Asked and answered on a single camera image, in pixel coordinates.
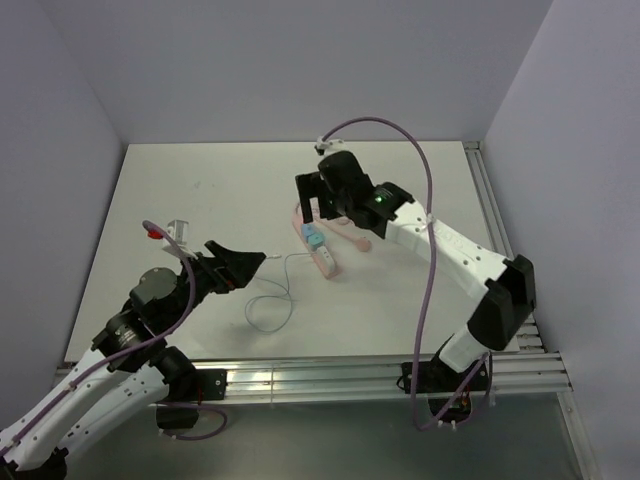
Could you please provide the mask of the teal plug adapter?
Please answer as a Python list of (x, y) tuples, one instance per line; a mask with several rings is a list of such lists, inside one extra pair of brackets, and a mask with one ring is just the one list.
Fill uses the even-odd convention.
[(307, 237), (307, 245), (312, 252), (325, 246), (326, 238), (323, 233), (315, 232)]

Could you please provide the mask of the blue plug adapter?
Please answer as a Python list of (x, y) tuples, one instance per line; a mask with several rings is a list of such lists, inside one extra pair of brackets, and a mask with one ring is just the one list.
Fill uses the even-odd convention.
[(301, 225), (301, 234), (305, 239), (316, 233), (316, 229), (312, 224), (302, 224)]

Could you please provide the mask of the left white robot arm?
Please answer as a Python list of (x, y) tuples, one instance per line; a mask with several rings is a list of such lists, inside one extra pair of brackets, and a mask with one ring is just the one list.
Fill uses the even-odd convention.
[(1, 433), (4, 479), (62, 479), (81, 446), (155, 402), (195, 399), (192, 362), (166, 338), (210, 294), (246, 287), (266, 254), (226, 249), (188, 254), (181, 272), (146, 271), (75, 367)]

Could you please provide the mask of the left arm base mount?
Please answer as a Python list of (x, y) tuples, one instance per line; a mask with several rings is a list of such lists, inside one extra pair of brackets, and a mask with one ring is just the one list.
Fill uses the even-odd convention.
[(227, 371), (199, 371), (177, 347), (164, 348), (151, 359), (150, 366), (160, 372), (162, 383), (168, 387), (160, 400), (162, 405), (156, 407), (156, 424), (164, 433), (184, 436), (200, 418), (197, 409), (176, 403), (203, 406), (205, 401), (224, 399)]

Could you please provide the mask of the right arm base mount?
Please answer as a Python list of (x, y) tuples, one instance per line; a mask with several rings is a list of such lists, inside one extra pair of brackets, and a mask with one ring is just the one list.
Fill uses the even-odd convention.
[[(453, 403), (445, 411), (441, 420), (445, 423), (453, 424), (468, 420), (473, 413), (473, 403), (471, 394), (484, 392), (484, 400), (492, 387), (493, 363), (492, 361), (478, 361), (479, 369), (474, 376), (466, 383), (462, 392), (456, 397)], [(474, 365), (461, 373), (451, 370), (440, 360), (421, 361), (418, 365), (417, 394), (444, 394), (453, 393), (471, 373)], [(396, 386), (405, 394), (410, 394), (411, 386), (411, 362), (401, 364), (401, 375), (396, 381)]]

